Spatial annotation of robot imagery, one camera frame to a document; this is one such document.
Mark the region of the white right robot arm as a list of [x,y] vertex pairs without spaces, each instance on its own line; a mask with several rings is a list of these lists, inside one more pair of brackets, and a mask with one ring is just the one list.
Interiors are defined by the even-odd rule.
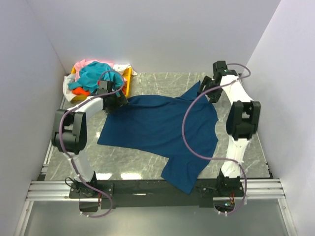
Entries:
[[210,189],[219,196],[230,196],[243,187],[240,182],[241,164],[252,136],[258,130],[261,104],[254,101],[244,90],[238,73],[228,68],[223,60],[213,63],[213,77],[205,76],[198,94],[205,91],[210,103],[219,101],[225,92],[231,107],[226,120],[229,136],[226,160],[220,169],[214,187]]

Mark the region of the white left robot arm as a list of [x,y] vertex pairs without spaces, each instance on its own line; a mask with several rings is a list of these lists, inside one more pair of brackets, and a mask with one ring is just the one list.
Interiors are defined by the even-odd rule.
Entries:
[[74,185],[88,198],[98,193],[96,173],[92,169],[85,149],[87,121],[100,111],[110,114],[126,105],[123,93],[124,79],[100,80],[94,94],[84,101],[55,113],[51,143],[68,159],[74,172]]

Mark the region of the dark blue t-shirt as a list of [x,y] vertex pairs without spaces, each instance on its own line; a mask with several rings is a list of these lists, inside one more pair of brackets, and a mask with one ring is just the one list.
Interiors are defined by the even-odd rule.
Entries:
[[197,97],[200,82],[179,97],[138,95],[107,116],[99,145],[138,149],[168,158],[161,177],[189,194],[199,174],[209,164],[189,151],[212,157],[218,138],[216,109],[201,97],[184,117]]

